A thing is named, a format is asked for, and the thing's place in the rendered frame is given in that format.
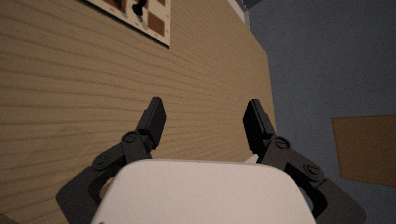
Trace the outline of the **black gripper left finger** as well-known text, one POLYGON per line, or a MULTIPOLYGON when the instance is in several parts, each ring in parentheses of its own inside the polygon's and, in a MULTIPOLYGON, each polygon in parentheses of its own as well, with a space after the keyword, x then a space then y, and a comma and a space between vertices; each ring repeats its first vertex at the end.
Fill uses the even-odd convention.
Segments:
POLYGON ((58 191, 55 198, 69 224, 90 224, 107 180, 129 163, 153 159, 150 152, 159 145, 166 118, 162 99, 153 97, 135 131, 125 133, 120 143, 99 154, 58 191))

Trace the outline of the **brown and cream chessboard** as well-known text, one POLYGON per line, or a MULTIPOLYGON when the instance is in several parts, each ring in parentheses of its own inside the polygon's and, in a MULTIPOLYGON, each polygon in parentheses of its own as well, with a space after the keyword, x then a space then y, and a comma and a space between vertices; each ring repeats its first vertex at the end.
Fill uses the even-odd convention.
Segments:
POLYGON ((138 0, 82 0, 153 40, 170 47, 171 0, 147 0, 143 14, 137 15, 132 5, 138 0))

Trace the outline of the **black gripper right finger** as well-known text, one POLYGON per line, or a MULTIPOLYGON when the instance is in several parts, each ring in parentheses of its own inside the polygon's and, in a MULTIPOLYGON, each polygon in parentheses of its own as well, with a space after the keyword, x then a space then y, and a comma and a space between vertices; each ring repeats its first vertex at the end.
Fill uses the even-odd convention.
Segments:
POLYGON ((305 191, 312 200, 311 213, 316 224, 363 224, 366 221, 364 209, 354 199, 326 178, 318 165, 293 150, 286 138, 277 136, 259 99, 249 101, 243 124, 250 150, 258 156, 256 163, 287 173, 305 191))

